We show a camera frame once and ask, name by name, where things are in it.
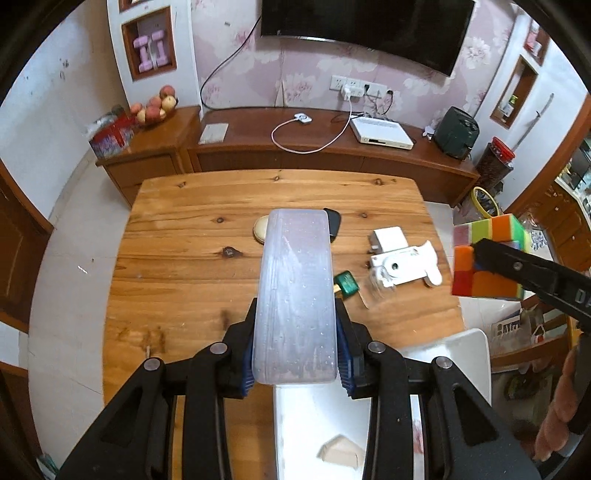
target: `human hand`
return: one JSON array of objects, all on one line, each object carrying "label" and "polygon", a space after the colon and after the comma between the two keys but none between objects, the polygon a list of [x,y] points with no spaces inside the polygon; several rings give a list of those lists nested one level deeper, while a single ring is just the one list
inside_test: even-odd
[{"label": "human hand", "polygon": [[576,350],[572,349],[564,361],[562,376],[558,380],[548,414],[535,438],[534,459],[536,460],[547,460],[552,452],[563,448],[569,439],[570,433],[567,423],[573,419],[579,406],[573,385],[576,361]]}]

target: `flat screen tv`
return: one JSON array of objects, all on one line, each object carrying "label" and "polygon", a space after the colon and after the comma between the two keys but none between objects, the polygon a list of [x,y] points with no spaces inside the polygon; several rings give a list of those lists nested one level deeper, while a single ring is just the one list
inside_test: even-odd
[{"label": "flat screen tv", "polygon": [[261,35],[341,41],[452,74],[473,0],[262,0]]}]

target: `floral wallpaper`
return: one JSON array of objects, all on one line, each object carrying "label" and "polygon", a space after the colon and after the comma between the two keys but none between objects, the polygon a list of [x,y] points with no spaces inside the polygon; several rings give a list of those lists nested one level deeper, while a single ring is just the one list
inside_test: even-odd
[{"label": "floral wallpaper", "polygon": [[[259,0],[190,0],[197,72],[202,85],[255,24]],[[505,52],[515,14],[509,0],[476,0],[472,20],[450,77],[395,55],[348,44],[260,37],[207,83],[212,106],[293,106],[348,110],[329,90],[332,75],[387,85],[394,94],[388,117],[435,127],[451,106],[475,114]],[[383,112],[389,96],[355,99],[354,111]]]}]

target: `white tray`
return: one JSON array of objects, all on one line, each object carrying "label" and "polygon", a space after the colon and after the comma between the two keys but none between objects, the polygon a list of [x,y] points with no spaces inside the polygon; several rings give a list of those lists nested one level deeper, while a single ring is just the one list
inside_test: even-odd
[{"label": "white tray", "polygon": [[[467,330],[429,345],[401,350],[409,358],[431,362],[451,358],[491,403],[491,361],[484,332]],[[418,397],[411,396],[413,422],[420,422]],[[279,480],[361,480],[363,469],[323,462],[320,448],[344,435],[365,449],[371,401],[351,400],[340,379],[329,384],[274,387],[275,447]],[[414,479],[424,478],[424,458],[415,439]]]}]

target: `metal screw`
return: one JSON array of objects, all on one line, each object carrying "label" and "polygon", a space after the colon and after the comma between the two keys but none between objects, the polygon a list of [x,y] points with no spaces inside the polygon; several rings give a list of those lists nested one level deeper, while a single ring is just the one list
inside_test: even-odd
[{"label": "metal screw", "polygon": [[384,353],[386,351],[386,346],[382,342],[369,342],[368,349],[373,353]]},{"label": "metal screw", "polygon": [[223,342],[216,342],[211,347],[209,347],[209,351],[215,355],[226,353],[226,350],[228,350],[228,346]]},{"label": "metal screw", "polygon": [[154,370],[157,370],[159,367],[160,367],[160,360],[158,360],[157,358],[148,358],[144,362],[144,368],[148,372],[153,372]]},{"label": "metal screw", "polygon": [[441,368],[451,368],[453,365],[453,362],[446,356],[438,356],[435,359],[435,363]]}]

